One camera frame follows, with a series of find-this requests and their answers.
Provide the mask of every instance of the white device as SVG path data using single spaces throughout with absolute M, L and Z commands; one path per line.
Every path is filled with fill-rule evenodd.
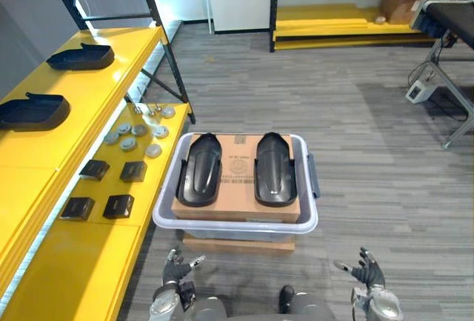
M 405 97 L 412 104 L 419 104 L 420 102 L 427 101 L 437 87 L 438 85 L 426 85 L 421 80 L 416 80 L 410 89 L 408 89 Z

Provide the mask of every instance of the cardboard box on shelf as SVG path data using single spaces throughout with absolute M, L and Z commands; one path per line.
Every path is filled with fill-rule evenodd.
M 413 4 L 418 0 L 382 0 L 381 13 L 390 24 L 409 24 L 414 12 Z
M 262 135 L 218 134 L 222 146 L 222 173 L 217 200 L 202 208 L 191 208 L 174 199 L 171 210 L 179 219 L 214 221 L 265 221 L 294 223 L 299 218 L 299 199 L 283 208 L 263 206 L 255 199 L 253 169 L 257 144 Z M 192 142 L 199 137 L 193 136 Z M 282 135 L 290 148 L 290 135 Z

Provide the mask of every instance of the barcode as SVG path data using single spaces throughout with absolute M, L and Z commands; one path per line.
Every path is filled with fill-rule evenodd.
M 221 182 L 227 184 L 253 184 L 253 179 L 221 179 Z
M 234 143 L 236 145 L 244 145 L 245 144 L 245 139 L 246 137 L 244 135 L 240 135 L 240 136 L 235 136 L 234 137 Z
M 222 174 L 221 179 L 253 179 L 252 175 Z

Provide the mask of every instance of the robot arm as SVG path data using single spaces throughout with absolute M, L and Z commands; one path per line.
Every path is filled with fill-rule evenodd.
M 189 263 L 183 264 L 181 250 L 174 247 L 167 255 L 163 269 L 163 286 L 153 294 L 149 321 L 169 321 L 184 319 L 184 309 L 192 302 L 194 285 L 181 280 L 195 267 L 202 264 L 206 256 L 200 256 Z
M 352 268 L 343 262 L 335 261 L 334 265 L 355 277 L 367 286 L 367 290 L 354 288 L 351 300 L 354 308 L 358 307 L 366 314 L 367 321 L 402 321 L 403 313 L 397 296 L 385 288 L 384 273 L 374 256 L 361 248 L 359 268 Z

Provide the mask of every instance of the cardboard box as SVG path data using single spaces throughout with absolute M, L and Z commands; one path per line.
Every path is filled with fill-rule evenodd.
M 390 24 L 409 24 L 416 1 L 418 0 L 382 0 L 380 10 Z
M 262 135 L 218 134 L 222 146 L 222 173 L 217 200 L 203 208 L 191 208 L 174 199 L 171 210 L 179 219 L 203 219 L 214 221 L 265 221 L 294 223 L 299 218 L 299 199 L 283 208 L 269 208 L 255 199 L 253 169 L 257 144 Z M 199 137 L 193 136 L 192 142 Z M 289 135 L 282 136 L 290 148 Z
M 230 239 L 199 239 L 185 234 L 183 243 L 191 251 L 249 253 L 281 256 L 295 251 L 295 239 L 285 242 L 235 241 Z

